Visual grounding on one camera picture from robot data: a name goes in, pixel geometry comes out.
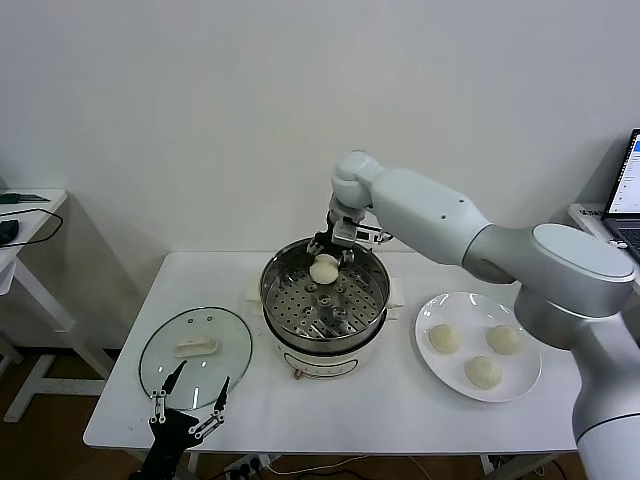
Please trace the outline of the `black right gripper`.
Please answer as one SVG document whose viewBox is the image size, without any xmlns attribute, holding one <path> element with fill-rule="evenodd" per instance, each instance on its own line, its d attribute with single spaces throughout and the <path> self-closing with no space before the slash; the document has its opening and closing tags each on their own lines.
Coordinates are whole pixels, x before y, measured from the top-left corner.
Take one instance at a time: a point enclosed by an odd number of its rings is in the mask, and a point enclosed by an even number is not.
<svg viewBox="0 0 640 480">
<path fill-rule="evenodd" d="M 339 215 L 334 211 L 327 214 L 327 231 L 319 231 L 314 234 L 307 244 L 306 252 L 309 255 L 317 256 L 325 252 L 330 243 L 337 246 L 351 245 L 351 221 L 348 217 Z M 345 268 L 355 261 L 355 251 L 353 248 L 345 248 L 341 251 L 339 267 Z"/>
</svg>

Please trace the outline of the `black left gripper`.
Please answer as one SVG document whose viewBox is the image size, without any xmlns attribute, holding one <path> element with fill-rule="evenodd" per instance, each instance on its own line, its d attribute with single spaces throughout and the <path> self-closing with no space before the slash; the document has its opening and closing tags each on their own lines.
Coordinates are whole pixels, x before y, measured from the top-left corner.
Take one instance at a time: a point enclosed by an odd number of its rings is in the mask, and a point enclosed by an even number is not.
<svg viewBox="0 0 640 480">
<path fill-rule="evenodd" d="M 167 376 L 161 388 L 152 391 L 152 415 L 149 423 L 154 441 L 139 469 L 140 479 L 172 479 L 184 451 L 199 445 L 225 422 L 223 413 L 231 380 L 229 376 L 226 377 L 212 411 L 206 419 L 199 421 L 198 418 L 183 412 L 166 409 L 166 399 L 175 388 L 185 365 L 186 361 L 181 361 L 178 367 Z"/>
</svg>

